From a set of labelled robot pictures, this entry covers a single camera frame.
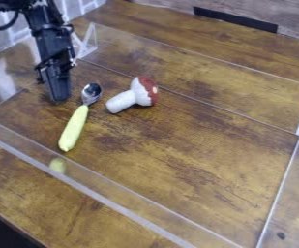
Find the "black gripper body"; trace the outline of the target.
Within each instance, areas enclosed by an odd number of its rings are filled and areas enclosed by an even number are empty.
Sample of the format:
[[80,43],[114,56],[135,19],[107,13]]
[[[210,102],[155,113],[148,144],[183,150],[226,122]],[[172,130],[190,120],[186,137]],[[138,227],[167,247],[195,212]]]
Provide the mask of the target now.
[[40,62],[35,66],[38,83],[43,84],[42,69],[51,60],[59,65],[66,73],[75,66],[75,50],[71,42],[74,27],[71,24],[39,24],[31,26],[31,35],[38,45]]

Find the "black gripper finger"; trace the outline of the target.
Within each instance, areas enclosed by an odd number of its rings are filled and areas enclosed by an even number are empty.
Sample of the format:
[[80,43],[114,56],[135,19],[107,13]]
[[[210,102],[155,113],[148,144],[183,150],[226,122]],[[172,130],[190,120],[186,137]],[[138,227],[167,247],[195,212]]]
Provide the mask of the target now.
[[40,76],[52,101],[66,101],[71,92],[70,67],[47,64],[40,68]]

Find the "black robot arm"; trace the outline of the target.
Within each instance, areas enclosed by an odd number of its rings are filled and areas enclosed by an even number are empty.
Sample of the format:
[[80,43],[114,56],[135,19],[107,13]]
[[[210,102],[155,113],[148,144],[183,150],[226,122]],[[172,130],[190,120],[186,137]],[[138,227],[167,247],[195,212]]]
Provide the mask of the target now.
[[0,12],[14,12],[8,29],[24,16],[35,38],[40,62],[35,66],[38,83],[44,84],[54,102],[63,102],[71,94],[70,70],[75,66],[75,49],[71,41],[74,26],[67,24],[54,0],[0,0]]

